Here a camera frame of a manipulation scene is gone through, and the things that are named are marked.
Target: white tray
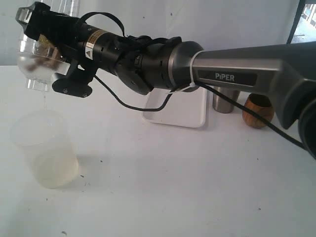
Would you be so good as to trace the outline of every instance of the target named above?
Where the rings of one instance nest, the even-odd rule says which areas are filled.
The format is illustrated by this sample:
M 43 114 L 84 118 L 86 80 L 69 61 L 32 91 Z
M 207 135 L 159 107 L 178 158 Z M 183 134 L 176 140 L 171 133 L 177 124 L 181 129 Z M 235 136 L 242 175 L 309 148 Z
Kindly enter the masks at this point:
M 145 108 L 158 108 L 169 90 L 154 89 L 148 95 Z M 207 90 L 199 88 L 190 93 L 176 92 L 159 112 L 143 112 L 144 120 L 153 123 L 199 128 L 205 124 Z

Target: stainless steel cup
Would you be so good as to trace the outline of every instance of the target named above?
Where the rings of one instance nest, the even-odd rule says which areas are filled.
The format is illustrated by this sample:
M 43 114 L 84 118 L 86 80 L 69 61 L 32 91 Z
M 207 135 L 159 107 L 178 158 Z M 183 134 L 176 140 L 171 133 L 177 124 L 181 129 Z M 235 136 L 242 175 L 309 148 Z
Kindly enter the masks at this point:
M 239 90 L 231 90 L 223 87 L 214 87 L 215 90 L 221 92 L 222 94 L 226 95 L 230 99 L 236 101 L 239 97 L 240 91 Z M 213 108 L 222 114 L 231 113 L 234 110 L 234 106 L 227 102 L 226 100 L 222 99 L 221 97 L 213 94 Z

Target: white cable tie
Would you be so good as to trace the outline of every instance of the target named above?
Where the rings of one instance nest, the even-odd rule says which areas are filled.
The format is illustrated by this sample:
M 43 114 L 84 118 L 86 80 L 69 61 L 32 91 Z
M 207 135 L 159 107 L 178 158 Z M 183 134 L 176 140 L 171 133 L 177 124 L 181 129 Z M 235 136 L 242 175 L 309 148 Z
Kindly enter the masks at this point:
M 183 88 L 183 89 L 181 89 L 181 90 L 176 90 L 176 91 L 173 91 L 173 92 L 169 92 L 168 95 L 174 94 L 174 93 L 180 92 L 180 91 L 185 91 L 185 90 L 187 90 L 187 89 L 189 89 L 189 88 L 194 88 L 194 87 L 196 87 L 196 84 L 195 84 L 194 78 L 193 78 L 193 63 L 194 63 L 195 58 L 196 58 L 200 53 L 202 53 L 202 52 L 205 52 L 205 51 L 204 51 L 204 50 L 199 51 L 199 52 L 197 52 L 195 55 L 193 55 L 193 57 L 191 58 L 191 61 L 190 61 L 190 77 L 191 77 L 191 83 L 189 84 L 189 86 L 187 86 L 187 87 L 185 87 L 185 88 Z

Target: robotic arm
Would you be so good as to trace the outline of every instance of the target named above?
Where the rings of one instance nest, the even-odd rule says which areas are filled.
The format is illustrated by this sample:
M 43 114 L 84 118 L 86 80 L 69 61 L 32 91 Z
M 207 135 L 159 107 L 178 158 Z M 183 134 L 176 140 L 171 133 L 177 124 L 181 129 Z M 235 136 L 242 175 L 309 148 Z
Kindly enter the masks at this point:
M 95 14 L 114 20 L 123 37 L 85 23 Z M 66 75 L 56 75 L 56 92 L 89 96 L 88 84 L 99 68 L 143 95 L 153 88 L 186 87 L 193 76 L 197 85 L 268 96 L 282 127 L 288 129 L 299 120 L 302 142 L 316 157 L 316 42 L 205 52 L 198 43 L 182 42 L 180 37 L 125 37 L 123 24 L 109 13 L 76 18 L 50 11 L 41 2 L 20 8 L 16 20 L 24 34 L 35 40 L 44 35 L 70 63 Z

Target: transparent plastic bottle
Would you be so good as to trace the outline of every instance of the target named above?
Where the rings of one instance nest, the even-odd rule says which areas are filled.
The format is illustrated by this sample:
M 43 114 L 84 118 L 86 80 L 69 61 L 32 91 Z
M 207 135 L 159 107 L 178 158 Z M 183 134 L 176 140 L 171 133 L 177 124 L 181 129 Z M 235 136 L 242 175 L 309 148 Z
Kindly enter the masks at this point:
M 40 0 L 51 6 L 52 11 L 78 16 L 79 0 Z M 17 65 L 26 77 L 26 87 L 49 91 L 54 73 L 66 74 L 66 63 L 58 49 L 43 35 L 33 40 L 21 34 L 17 52 Z

